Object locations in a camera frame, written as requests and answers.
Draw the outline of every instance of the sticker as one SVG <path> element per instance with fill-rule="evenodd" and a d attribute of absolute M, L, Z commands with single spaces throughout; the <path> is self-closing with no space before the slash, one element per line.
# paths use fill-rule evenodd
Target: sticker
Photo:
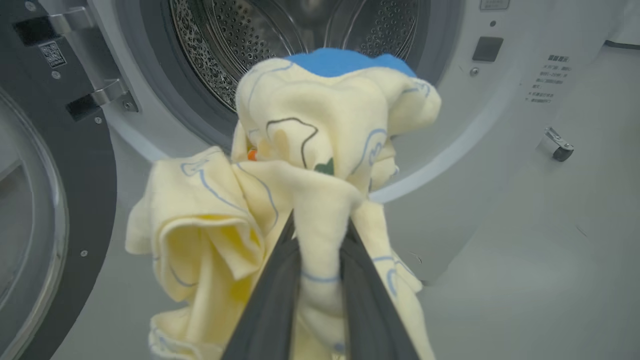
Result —
<path fill-rule="evenodd" d="M 534 83 L 530 86 L 525 101 L 537 104 L 550 104 L 556 96 L 559 85 L 564 84 L 571 72 L 568 66 L 569 56 L 551 54 L 542 65 Z"/>
<path fill-rule="evenodd" d="M 480 0 L 480 10 L 507 10 L 509 0 Z"/>
<path fill-rule="evenodd" d="M 67 63 L 55 41 L 42 44 L 38 47 L 52 69 Z"/>

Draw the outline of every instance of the washing machine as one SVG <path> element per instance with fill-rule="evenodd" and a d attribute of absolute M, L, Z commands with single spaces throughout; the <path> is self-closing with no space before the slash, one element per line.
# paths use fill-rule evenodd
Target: washing machine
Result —
<path fill-rule="evenodd" d="M 443 99 L 393 139 L 392 246 L 435 280 L 527 161 L 626 0 L 0 1 L 0 359 L 48 359 L 91 292 L 116 202 L 151 163 L 229 151 L 239 78 L 338 47 L 404 59 Z"/>

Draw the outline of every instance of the pale yellow fabric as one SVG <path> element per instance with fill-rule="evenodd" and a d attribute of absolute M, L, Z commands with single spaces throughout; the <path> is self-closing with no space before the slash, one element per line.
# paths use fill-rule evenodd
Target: pale yellow fabric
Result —
<path fill-rule="evenodd" d="M 344 350 L 339 248 L 351 217 L 418 355 L 432 359 L 422 285 L 367 194 L 397 172 L 390 136 L 435 120 L 435 89 L 387 68 L 322 78 L 272 59 L 240 81 L 236 107 L 231 162 L 217 147 L 158 161 L 129 217 L 127 251 L 151 254 L 165 292 L 187 303 L 153 317 L 153 356 L 220 358 L 293 210 L 303 268 L 294 358 Z"/>

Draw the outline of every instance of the blue cloth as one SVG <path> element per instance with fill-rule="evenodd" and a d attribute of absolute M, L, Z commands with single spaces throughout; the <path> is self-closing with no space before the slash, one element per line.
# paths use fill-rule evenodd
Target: blue cloth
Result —
<path fill-rule="evenodd" d="M 305 70 L 326 78 L 341 76 L 369 67 L 388 67 L 416 78 L 415 73 L 404 61 L 390 54 L 370 58 L 351 50 L 323 47 L 310 54 L 295 54 L 286 58 Z"/>

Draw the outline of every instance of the orange object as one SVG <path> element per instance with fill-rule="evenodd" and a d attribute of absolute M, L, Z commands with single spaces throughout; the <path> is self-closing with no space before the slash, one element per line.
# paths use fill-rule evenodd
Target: orange object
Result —
<path fill-rule="evenodd" d="M 255 158 L 256 155 L 258 155 L 258 150 L 251 149 L 249 150 L 249 153 L 246 155 L 246 157 L 251 161 L 258 161 L 258 159 Z"/>

